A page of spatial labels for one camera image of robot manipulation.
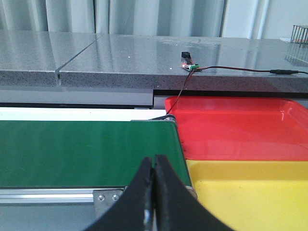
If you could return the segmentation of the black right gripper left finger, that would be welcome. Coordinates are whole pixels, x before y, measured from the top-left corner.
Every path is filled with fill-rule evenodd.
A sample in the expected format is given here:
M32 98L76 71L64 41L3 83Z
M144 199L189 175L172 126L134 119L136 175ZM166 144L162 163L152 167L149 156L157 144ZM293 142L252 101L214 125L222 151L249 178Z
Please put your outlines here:
M130 185L87 231L151 231L154 222L152 158L142 159Z

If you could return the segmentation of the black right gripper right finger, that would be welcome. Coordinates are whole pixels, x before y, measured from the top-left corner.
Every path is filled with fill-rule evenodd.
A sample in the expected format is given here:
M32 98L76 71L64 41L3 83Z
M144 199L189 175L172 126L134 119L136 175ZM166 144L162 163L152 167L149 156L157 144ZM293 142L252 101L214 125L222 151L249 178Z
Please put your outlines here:
M155 157L154 204L159 231L231 231L188 191L165 155Z

